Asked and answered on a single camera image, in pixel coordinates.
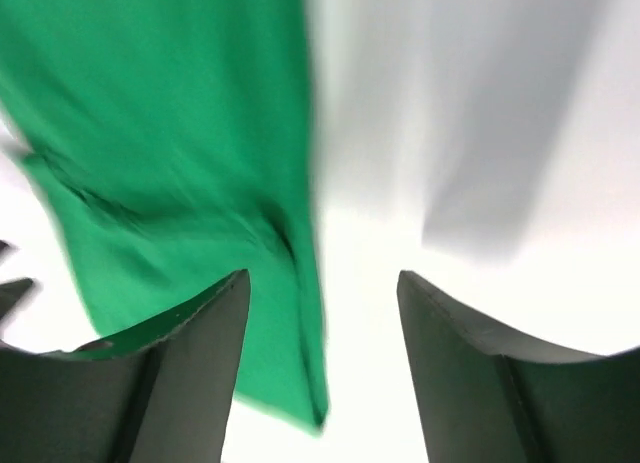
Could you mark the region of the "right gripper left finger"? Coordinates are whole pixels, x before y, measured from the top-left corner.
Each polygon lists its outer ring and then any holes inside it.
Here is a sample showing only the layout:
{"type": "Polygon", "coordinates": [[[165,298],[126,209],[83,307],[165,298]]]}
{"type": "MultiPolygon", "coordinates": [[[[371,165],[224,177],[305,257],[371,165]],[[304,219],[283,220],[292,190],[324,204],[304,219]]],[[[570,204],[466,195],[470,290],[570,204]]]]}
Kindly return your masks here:
{"type": "Polygon", "coordinates": [[[249,299],[240,270],[73,352],[3,345],[2,460],[219,461],[249,299]]]}

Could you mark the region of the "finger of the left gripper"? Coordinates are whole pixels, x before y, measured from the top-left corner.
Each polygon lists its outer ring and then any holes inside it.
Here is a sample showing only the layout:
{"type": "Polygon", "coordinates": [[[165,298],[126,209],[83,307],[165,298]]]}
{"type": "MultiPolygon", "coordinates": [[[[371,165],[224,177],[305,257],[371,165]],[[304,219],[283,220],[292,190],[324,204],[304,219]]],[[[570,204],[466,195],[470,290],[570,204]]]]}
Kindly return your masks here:
{"type": "Polygon", "coordinates": [[[6,259],[13,251],[13,247],[5,242],[0,242],[0,260],[6,259]]]}
{"type": "Polygon", "coordinates": [[[0,313],[9,313],[31,291],[34,281],[21,278],[0,285],[0,313]]]}

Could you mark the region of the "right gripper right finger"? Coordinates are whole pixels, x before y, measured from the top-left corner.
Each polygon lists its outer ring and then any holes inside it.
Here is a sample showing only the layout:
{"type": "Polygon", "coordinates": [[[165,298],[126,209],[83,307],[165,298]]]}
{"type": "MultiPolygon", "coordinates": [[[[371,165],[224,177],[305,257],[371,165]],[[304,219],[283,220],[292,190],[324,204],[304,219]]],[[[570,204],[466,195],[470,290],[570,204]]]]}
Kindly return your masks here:
{"type": "Polygon", "coordinates": [[[560,346],[403,271],[397,298],[432,462],[635,462],[639,353],[560,346]]]}

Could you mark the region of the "green t shirt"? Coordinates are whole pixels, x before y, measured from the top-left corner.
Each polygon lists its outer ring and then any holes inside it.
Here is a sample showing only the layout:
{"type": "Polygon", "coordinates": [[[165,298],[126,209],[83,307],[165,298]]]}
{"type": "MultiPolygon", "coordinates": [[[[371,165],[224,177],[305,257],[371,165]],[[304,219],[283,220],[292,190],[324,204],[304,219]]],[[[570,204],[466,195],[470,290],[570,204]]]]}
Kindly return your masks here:
{"type": "Polygon", "coordinates": [[[1,0],[1,101],[103,336],[245,269],[236,390],[328,413],[304,0],[1,0]]]}

